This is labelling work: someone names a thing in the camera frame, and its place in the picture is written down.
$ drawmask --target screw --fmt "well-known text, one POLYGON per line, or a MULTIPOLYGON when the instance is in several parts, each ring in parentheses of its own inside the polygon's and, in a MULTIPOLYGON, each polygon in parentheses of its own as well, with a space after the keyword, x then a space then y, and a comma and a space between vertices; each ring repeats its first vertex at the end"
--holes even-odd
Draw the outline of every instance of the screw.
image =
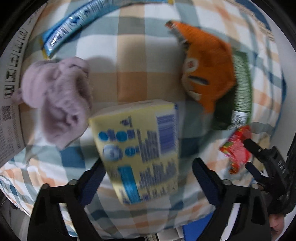
POLYGON ((45 184, 43 184, 43 185, 41 186, 41 188, 42 188, 42 189, 47 189, 47 188, 49 188, 49 185, 48 185, 47 183, 45 183, 45 184))
POLYGON ((230 185, 231 185, 231 181, 229 181, 229 180, 227 180, 227 179, 224 179, 224 180, 222 181, 222 183, 223 183, 224 185, 226 185, 226 186, 230 186, 230 185))
POLYGON ((77 184, 77 180, 76 180, 76 179, 72 179, 72 180, 70 180, 70 181, 68 182, 68 184, 69 184, 70 186, 74 186, 74 185, 77 184))
POLYGON ((251 185, 251 187, 254 188, 254 189, 258 189, 258 188, 259 188, 258 185, 257 185, 256 183, 253 183, 253 184, 251 185))

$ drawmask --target lavender towel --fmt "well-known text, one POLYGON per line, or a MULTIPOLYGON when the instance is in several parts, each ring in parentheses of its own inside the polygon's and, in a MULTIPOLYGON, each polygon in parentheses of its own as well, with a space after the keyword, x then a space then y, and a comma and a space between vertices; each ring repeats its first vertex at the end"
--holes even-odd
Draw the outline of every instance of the lavender towel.
POLYGON ((13 95, 17 104, 41 110, 44 135, 61 150, 88 127, 92 107, 88 73, 88 63, 78 57, 58 63, 38 61, 24 73, 21 88, 13 95))

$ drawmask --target plaid fabric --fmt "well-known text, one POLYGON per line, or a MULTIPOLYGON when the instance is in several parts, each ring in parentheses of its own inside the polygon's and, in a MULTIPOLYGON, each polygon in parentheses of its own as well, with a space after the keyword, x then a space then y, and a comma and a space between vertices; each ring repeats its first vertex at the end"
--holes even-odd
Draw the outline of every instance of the plaid fabric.
MULTIPOLYGON (((84 3, 86 0, 48 3, 27 46, 23 71, 43 59, 41 34, 84 3)), ((133 5, 97 19, 56 53, 54 58, 76 55, 89 61, 93 112, 121 102, 147 99, 179 104, 178 192, 124 206, 106 175, 92 203, 85 208, 102 238, 134 238, 156 233, 212 212, 213 206, 207 202, 191 170, 196 156, 221 178, 234 178, 227 174, 229 160, 218 150, 232 131, 210 131, 212 116, 203 114, 198 103, 187 100, 180 84, 184 53, 176 37, 165 28, 166 21, 179 20, 198 26, 248 54, 253 87, 253 139, 259 141, 272 132, 281 108, 282 73, 269 26, 258 12, 247 0, 176 0, 174 5, 133 5)), ((28 215, 43 183, 65 185, 71 179, 78 179, 98 159, 89 129, 71 146, 58 151, 44 139, 38 119, 36 110, 21 106, 27 147, 0 169, 1 190, 28 215)), ((243 177, 236 183, 248 185, 251 177, 243 177)), ((75 235, 65 207, 62 210, 69 233, 75 235)))

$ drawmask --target green snack bag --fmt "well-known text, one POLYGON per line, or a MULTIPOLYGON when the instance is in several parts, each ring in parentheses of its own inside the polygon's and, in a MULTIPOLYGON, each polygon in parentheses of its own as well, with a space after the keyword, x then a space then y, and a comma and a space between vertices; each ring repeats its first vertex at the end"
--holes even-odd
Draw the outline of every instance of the green snack bag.
POLYGON ((236 129, 251 120, 252 83, 247 54, 233 49, 232 59, 237 84, 217 100, 213 130, 236 129))

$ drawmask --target blue wrapper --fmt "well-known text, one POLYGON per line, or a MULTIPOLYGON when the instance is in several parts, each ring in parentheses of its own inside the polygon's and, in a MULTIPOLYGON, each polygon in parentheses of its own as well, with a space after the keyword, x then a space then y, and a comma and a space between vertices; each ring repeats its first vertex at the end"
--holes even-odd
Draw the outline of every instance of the blue wrapper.
POLYGON ((92 0, 63 18, 42 35, 43 50, 47 57, 51 57, 70 35, 95 19, 123 6, 150 2, 172 4, 173 0, 92 0))

